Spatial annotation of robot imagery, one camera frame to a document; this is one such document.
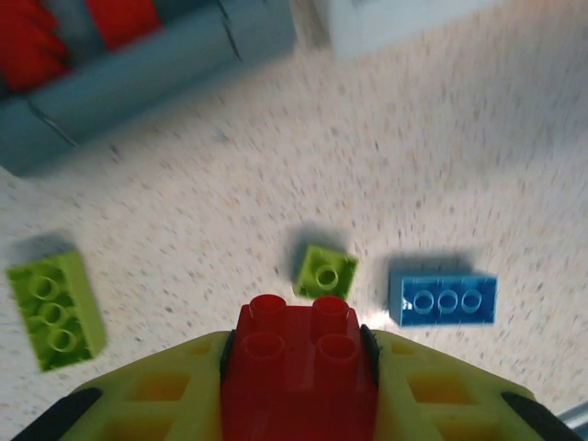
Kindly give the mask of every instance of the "red lego brick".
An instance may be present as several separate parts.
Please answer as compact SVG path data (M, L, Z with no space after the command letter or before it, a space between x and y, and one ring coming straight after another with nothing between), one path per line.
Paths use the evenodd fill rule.
M104 44L112 51L162 24L152 0L85 0Z
M10 90L24 93L69 71L57 26L34 0L0 2L0 73Z
M371 441L378 391L356 313L256 297L241 309L222 384L226 441Z

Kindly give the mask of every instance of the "white floor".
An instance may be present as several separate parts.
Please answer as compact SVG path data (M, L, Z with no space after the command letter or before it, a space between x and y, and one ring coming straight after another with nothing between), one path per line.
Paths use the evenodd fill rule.
M533 390L588 398L588 2L512 0L336 65L307 2L290 58L110 134L45 175L0 177L14 242L73 240L107 327L96 361L40 375L0 285L0 438L80 383L293 297L300 237L361 258L350 296L384 311L398 254L458 254L499 275L493 327L402 331Z

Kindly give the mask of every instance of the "green lego brick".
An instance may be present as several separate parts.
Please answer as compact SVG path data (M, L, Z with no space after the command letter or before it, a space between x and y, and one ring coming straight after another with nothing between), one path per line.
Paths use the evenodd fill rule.
M311 299L335 296L346 300L357 263L351 255L309 245L294 293Z
M104 348L106 335L77 252L6 273L41 371L94 358Z

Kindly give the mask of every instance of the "lego stud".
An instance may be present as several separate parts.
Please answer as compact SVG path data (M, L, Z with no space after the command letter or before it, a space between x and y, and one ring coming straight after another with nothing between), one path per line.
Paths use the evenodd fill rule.
M352 379L359 369L359 350L347 335L331 334L321 337L316 345L317 377L327 383Z
M65 329L54 329L47 337L47 344L55 352L71 352L77 345L77 338L70 331Z
M433 310L435 299L433 293L426 289L419 291L414 296L413 307L417 314L426 315Z
M458 294L456 291L446 289L437 299L437 308L440 314L450 314L458 307Z
M59 296L60 289L50 277L33 276L28 283L28 292L39 300L54 300Z
M248 335L242 342L245 366L252 373L263 373L263 381L279 378L284 364L284 340L276 333Z
M481 305L481 294L477 289L469 289L461 298L461 309L467 314L473 314Z
M335 289L335 287L339 283L339 275L337 274L335 269L330 265L320 266L316 270L314 278L316 280L317 285L325 291Z
M344 334L347 331L349 305L337 297L321 297L312 303L311 337L313 341L324 335Z
M255 329L280 334L286 320L286 301L273 294L257 296L249 303L249 313Z
M44 303L39 308L39 317L48 326L62 326L67 322L69 314L62 305Z

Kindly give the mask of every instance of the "lime green duplo brick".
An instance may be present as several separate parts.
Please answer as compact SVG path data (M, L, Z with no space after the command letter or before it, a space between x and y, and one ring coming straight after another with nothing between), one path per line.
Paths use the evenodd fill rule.
M40 370L94 358L104 348L106 335L77 252L6 272Z
M351 255L309 245L294 293L311 299L335 296L346 300L356 268L357 259Z

